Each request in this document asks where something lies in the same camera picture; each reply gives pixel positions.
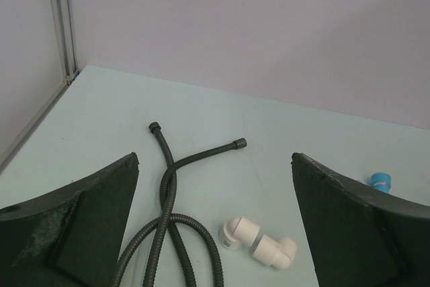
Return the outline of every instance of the flexible metal hose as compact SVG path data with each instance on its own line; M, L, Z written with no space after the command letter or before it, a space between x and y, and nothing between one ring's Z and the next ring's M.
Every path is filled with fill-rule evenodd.
M133 237L133 239L131 240L131 242L129 242L124 252L121 254L121 257L118 261L118 264L116 266L116 270L114 273L112 287L118 287L120 285L126 266L130 262L130 259L133 256L133 253L136 251L137 247L140 245L143 239L145 239L150 232L156 229L155 236L153 239L153 244L151 246L150 253L149 253L148 263L146 265L144 280L143 280L144 287L154 286L155 274L157 272L157 266L159 262L161 247L163 246L163 240L164 240L164 236L167 228L169 228L169 233L171 234L172 239L174 239L173 243L174 243L176 252L178 254L178 258L181 262L181 266L183 268L185 283L187 284L187 286L196 285L196 279L194 278L191 261L189 260L187 251L185 250L185 246L183 245L183 241L181 239L181 236L176 226L173 229L173 231L176 230L177 235L176 235L176 232L173 232L173 235L172 235L172 229L170 228L173 227L171 226L171 224L175 222L180 222L188 225L189 227L197 231L199 235L202 237L210 255L214 286L223 287L224 277L222 274L221 260L220 260L220 256L219 256L216 244L213 238L210 236L210 233L197 220L194 220L193 218L182 214L172 214L173 204L175 202L176 190L177 190L176 171L179 168L189 165L190 163L193 163L195 161L199 161L201 159L205 159L233 149L244 148L246 147L247 142L245 139L241 138L230 144L227 144L218 148L210 149L208 151L204 151L202 153L198 153L198 154L186 157L184 159L177 161L176 163L173 163L173 157L171 155L169 146L167 145L163 135L161 134L161 127L158 125L158 123L154 122L150 125L150 129L151 129L151 132L156 136L163 150L163 154L166 158L167 164L170 164L166 172L164 173L160 184L160 202L163 210L160 217L150 221Z
M163 134L161 133L161 127L159 126L158 123L153 122L152 124L149 125L149 129L155 135L155 138L157 139L161 147L161 151L164 154L167 166L168 167L172 166L172 164L174 163L173 155L170 151L167 141L165 140ZM172 180L174 181L177 180L176 172L172 174ZM162 187L160 187L159 198L160 198L161 208L163 208L167 199L167 192L169 187L164 186L163 189L161 188ZM196 284L196 277L194 276L193 266L191 264L191 261L189 260L188 252L185 248L185 245L183 244L182 237L179 234L179 230L177 229L176 224L171 221L167 229L169 230L169 234L172 239L173 246L175 247L176 254L181 264L182 272L185 278L185 285L189 287L196 287L197 284Z

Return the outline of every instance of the lavender wall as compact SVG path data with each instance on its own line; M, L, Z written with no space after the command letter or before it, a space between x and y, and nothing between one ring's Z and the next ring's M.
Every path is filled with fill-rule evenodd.
M430 0L72 0L101 65L430 128Z
M61 83L50 0L0 0L0 155Z

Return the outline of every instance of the light blue surface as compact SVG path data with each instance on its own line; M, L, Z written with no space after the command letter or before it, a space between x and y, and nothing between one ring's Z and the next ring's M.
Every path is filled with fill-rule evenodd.
M242 136L248 141L246 149L179 170L175 212L198 219L215 237L224 221L247 216L264 233L287 235L298 244L296 263L284 272L260 265L246 252L220 248L226 286L318 286L292 183L294 152L355 179L386 171L396 181L393 195L430 205L428 130L86 67L0 177L0 208L135 151L140 175L124 246L160 212L165 162L147 128L155 120L175 159ZM180 230L198 285L211 286L203 243L189 229ZM145 241L130 263L123 286L140 286L150 243ZM166 239L156 285L182 281Z

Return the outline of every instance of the metal corner post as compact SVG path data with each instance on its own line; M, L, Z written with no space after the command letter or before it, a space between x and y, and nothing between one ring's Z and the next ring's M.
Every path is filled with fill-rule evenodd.
M73 40L70 0L51 0L58 50L65 81L70 84L77 76L77 61Z
M48 101L39 109L18 137L10 144L7 150L0 155L0 175L79 74L75 55L75 45L73 44L73 23L70 0L51 0L51 5L61 64L61 71L59 72L62 73L63 82Z

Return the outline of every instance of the hose end connector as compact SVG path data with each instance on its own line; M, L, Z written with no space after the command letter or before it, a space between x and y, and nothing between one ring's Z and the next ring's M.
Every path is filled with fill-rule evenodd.
M154 131L155 131L156 129L161 130L161 127L160 127L160 125L159 125L159 123L158 123L158 122L153 122L152 124L150 124L150 125L148 126L148 128L149 128L149 130L150 130L152 133L154 133Z
M247 146L247 141L245 138L240 138L238 140L233 141L236 144L236 149L245 148Z

